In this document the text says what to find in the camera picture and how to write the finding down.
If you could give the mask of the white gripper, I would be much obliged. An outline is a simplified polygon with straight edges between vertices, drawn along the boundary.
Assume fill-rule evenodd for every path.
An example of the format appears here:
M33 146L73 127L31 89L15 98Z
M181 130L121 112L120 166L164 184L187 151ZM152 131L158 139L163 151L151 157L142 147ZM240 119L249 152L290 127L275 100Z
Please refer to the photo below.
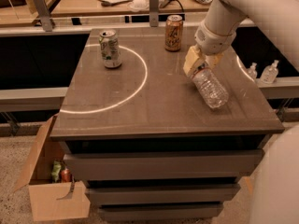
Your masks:
M205 61L213 69L221 61L236 37L237 23L216 22L215 27L206 24L207 19L199 23L194 39L197 45L191 46L185 56L183 71L190 77Z

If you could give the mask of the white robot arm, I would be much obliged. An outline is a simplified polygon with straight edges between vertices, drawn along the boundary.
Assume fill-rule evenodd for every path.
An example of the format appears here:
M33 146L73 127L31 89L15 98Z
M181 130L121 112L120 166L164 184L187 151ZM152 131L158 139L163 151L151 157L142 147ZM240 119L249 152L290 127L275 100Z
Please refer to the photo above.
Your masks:
M246 18L299 70L299 0L213 0L185 58L186 76L205 66L207 56L225 51ZM249 224L299 224L299 125L266 150L255 176Z

